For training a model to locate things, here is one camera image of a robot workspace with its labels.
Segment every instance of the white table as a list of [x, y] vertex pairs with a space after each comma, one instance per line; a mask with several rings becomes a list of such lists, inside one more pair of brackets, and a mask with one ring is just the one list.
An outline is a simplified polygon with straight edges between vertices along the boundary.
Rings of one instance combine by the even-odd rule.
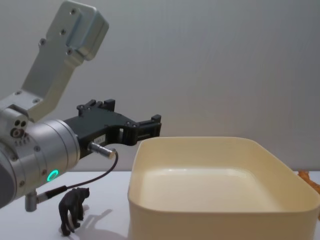
[[[68, 172], [38, 188], [37, 192], [71, 185], [91, 179], [102, 172]], [[38, 205], [35, 212], [25, 211], [22, 197], [0, 209], [1, 240], [130, 240], [128, 186], [131, 172], [111, 172], [87, 186], [90, 197], [84, 202], [84, 221], [81, 227], [63, 237], [60, 231], [58, 204], [64, 193]], [[320, 171], [310, 177], [320, 183]], [[320, 240], [320, 222], [314, 240]]]

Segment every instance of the robotic arm link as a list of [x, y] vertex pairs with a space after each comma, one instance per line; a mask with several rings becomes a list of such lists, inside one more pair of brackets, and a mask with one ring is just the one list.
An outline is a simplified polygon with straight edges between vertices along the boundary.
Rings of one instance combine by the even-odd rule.
[[60, 6], [22, 88], [0, 101], [0, 208], [26, 196], [25, 209], [36, 210], [36, 188], [98, 153], [105, 146], [158, 137], [161, 116], [135, 122], [114, 112], [115, 100], [91, 100], [77, 106], [78, 116], [38, 122], [52, 112], [73, 71], [92, 60], [109, 29], [96, 8], [67, 0]]

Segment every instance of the green led light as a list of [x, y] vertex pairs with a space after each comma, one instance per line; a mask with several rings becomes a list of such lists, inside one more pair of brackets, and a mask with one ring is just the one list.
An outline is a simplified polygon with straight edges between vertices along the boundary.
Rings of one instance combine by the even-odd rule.
[[48, 175], [47, 177], [47, 181], [50, 182], [52, 181], [53, 179], [55, 179], [59, 174], [59, 171], [56, 169], [56, 170], [53, 170], [52, 172], [50, 172], [50, 174]]

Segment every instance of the cream plastic bin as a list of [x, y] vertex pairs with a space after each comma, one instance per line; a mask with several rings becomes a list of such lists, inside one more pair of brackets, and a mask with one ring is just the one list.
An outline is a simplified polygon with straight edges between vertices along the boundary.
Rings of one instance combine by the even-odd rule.
[[128, 190], [133, 240], [313, 240], [320, 197], [238, 137], [141, 143]]

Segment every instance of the gray wall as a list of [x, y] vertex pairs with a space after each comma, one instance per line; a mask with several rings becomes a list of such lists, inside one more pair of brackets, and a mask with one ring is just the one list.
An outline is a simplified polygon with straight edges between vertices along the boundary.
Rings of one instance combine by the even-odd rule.
[[[23, 83], [61, 2], [0, 2], [0, 96]], [[294, 169], [320, 169], [319, 0], [80, 2], [110, 29], [46, 119], [114, 98], [136, 121], [161, 114], [162, 136], [246, 137]], [[137, 147], [118, 149], [129, 170]], [[92, 155], [76, 170], [109, 166]]]

